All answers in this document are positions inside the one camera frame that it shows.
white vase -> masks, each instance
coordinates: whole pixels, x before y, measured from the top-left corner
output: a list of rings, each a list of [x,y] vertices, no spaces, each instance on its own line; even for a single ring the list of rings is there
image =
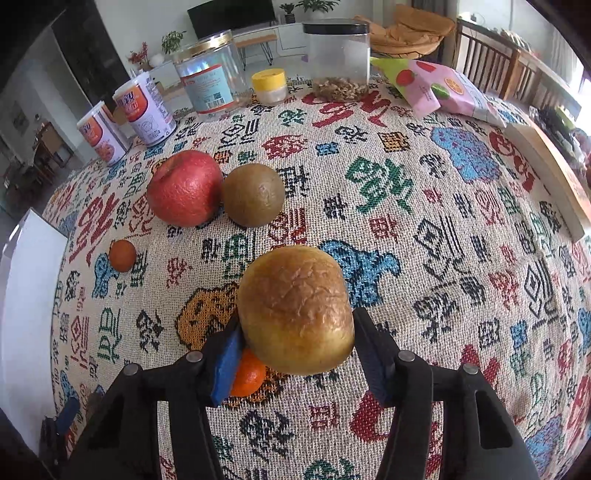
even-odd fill
[[[152,68],[160,67],[164,63],[164,55],[157,53],[150,58]]]
[[[310,20],[324,20],[326,14],[322,10],[310,11]]]

table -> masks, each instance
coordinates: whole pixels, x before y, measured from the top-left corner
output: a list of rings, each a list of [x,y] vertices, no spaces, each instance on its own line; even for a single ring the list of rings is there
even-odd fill
[[[498,100],[504,118],[524,121]],[[220,212],[207,225],[166,225],[145,190],[172,153],[196,148],[224,173],[257,161],[285,183],[283,212],[243,230]],[[489,124],[435,112],[423,120],[377,79],[358,103],[321,103],[306,85],[285,104],[253,103],[220,122],[180,120],[165,142],[135,141],[117,165],[88,165],[44,217],[70,241],[53,310],[56,409],[107,389],[121,368],[170,364],[228,321],[247,265],[307,244],[348,265],[366,306],[401,346],[448,368],[479,365],[526,439],[542,478],[566,471],[589,436],[591,239],[572,244],[527,159]],[[115,272],[110,243],[137,249]],[[234,479],[373,479],[392,412],[368,391],[356,354],[325,374],[268,371],[263,387],[208,411]],[[159,406],[163,478],[174,462]],[[82,411],[68,435],[72,448]],[[434,406],[428,477],[441,462]]]
[[[273,52],[271,51],[269,42],[275,40],[277,40],[277,35],[275,35],[275,33],[270,33],[261,37],[248,38],[246,40],[238,40],[236,42],[236,48],[238,49],[238,54],[240,55],[244,71],[246,71],[246,47],[250,47],[251,45],[260,45],[267,62],[269,65],[273,65]]]

gold lid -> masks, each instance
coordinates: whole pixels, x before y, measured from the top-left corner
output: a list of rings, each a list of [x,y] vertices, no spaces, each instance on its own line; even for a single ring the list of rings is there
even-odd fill
[[[195,45],[184,48],[173,53],[173,63],[182,63],[185,60],[192,59],[204,51],[213,50],[215,48],[223,47],[232,42],[231,30],[216,33],[211,37],[204,38],[198,41]]]

yellow lid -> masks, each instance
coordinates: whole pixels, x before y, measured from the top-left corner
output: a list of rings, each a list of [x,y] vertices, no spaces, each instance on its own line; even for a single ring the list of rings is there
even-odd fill
[[[252,76],[252,86],[259,92],[277,90],[287,84],[284,69],[268,69]]]

tablecloth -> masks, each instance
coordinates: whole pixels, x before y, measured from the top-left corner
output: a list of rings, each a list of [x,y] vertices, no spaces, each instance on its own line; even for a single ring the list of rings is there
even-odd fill
[[[505,119],[520,111],[495,100]],[[228,174],[259,162],[284,180],[269,225],[241,229],[221,209],[196,228],[167,225],[145,190],[170,155],[198,149]],[[89,164],[57,189],[44,217],[69,237],[53,309],[56,410],[82,409],[121,368],[174,362],[228,321],[248,264],[282,245],[318,247],[342,266],[353,307],[432,364],[479,365],[543,479],[559,478],[590,435],[591,239],[571,242],[554,200],[502,131],[437,111],[418,120],[381,79],[358,103],[323,103],[306,85],[283,105],[256,102],[215,123],[195,113],[155,147],[134,141],[112,167]],[[109,264],[134,243],[132,270]],[[166,404],[163,478],[174,479]],[[392,411],[368,391],[353,351],[309,377],[271,370],[247,398],[208,410],[227,478],[375,477]],[[441,462],[434,405],[427,477]]]

